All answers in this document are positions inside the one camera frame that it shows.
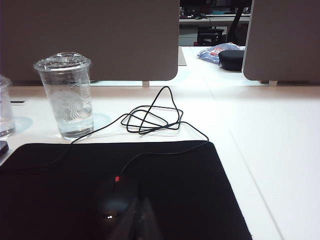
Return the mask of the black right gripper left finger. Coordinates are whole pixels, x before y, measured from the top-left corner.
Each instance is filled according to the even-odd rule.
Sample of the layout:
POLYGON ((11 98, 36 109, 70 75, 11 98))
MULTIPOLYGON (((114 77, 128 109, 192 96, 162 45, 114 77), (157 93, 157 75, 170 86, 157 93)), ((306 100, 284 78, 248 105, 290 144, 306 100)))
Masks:
POLYGON ((128 200, 111 200, 107 206, 107 239, 132 240, 140 201, 137 198, 128 200))

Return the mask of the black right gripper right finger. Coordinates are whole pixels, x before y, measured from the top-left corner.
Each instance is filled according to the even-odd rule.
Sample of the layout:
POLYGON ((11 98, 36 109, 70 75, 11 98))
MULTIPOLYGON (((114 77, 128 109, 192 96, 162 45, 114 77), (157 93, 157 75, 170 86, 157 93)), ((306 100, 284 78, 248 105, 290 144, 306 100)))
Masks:
POLYGON ((162 232, 160 230, 155 212, 148 198, 144 198, 140 204, 137 215, 136 225, 137 240, 162 240, 162 232))

